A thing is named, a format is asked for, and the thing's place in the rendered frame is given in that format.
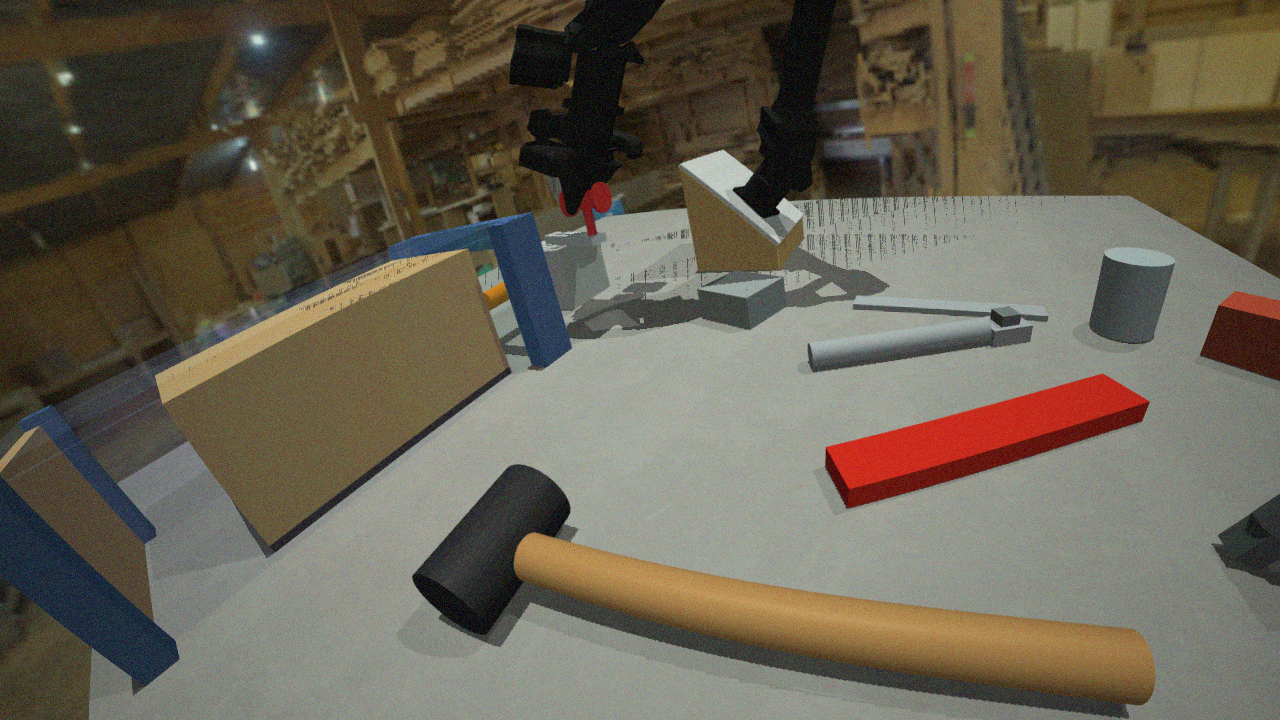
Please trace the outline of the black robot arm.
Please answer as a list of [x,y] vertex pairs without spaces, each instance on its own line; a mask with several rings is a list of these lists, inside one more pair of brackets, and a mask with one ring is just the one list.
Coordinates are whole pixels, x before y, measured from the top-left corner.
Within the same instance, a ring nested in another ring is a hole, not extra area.
[[[509,85],[563,87],[570,78],[572,53],[577,53],[572,91],[590,97],[620,99],[626,61],[644,64],[644,56],[630,38],[646,26],[664,1],[586,0],[584,10],[564,26],[564,32],[518,24]],[[763,219],[780,214],[777,205],[788,190],[803,193],[813,184],[817,129],[812,108],[836,3],[794,3],[780,94],[771,108],[762,106],[756,127],[764,161],[746,184],[733,187],[733,192]],[[568,114],[534,110],[527,129],[535,141],[558,138],[561,131],[567,131]]]

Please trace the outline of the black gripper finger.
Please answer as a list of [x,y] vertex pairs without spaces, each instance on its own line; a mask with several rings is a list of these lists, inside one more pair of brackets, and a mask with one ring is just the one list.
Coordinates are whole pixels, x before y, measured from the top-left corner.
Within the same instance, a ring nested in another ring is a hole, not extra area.
[[593,160],[591,158],[588,158],[588,169],[595,170],[595,174],[593,176],[593,181],[589,184],[588,190],[591,190],[593,184],[596,182],[604,182],[607,184],[608,181],[611,181],[611,177],[614,174],[614,170],[618,170],[618,168],[621,167],[622,163],[616,160],[602,163]]
[[564,208],[570,215],[573,217],[579,211],[594,174],[595,170],[586,169],[559,178],[561,188],[564,195]]

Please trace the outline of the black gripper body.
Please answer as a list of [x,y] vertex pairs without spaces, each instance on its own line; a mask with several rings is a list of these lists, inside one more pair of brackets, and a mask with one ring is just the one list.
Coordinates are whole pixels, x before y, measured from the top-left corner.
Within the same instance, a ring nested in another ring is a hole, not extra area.
[[614,151],[626,152],[628,159],[641,158],[641,138],[614,129],[616,117],[625,115],[618,102],[620,99],[590,97],[572,91],[562,104],[570,108],[567,131],[558,133],[558,140],[566,145],[549,138],[526,142],[520,149],[518,167],[561,178],[586,170],[588,158],[614,161]]

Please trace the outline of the mallet with black head and wooden handle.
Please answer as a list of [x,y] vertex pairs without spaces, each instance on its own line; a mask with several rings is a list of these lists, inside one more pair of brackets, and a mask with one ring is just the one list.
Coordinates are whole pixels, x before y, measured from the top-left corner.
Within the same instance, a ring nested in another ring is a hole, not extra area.
[[556,538],[563,489],[516,464],[413,573],[445,618],[488,634],[522,582],[716,638],[955,682],[1146,705],[1137,630],[822,594],[632,559]]

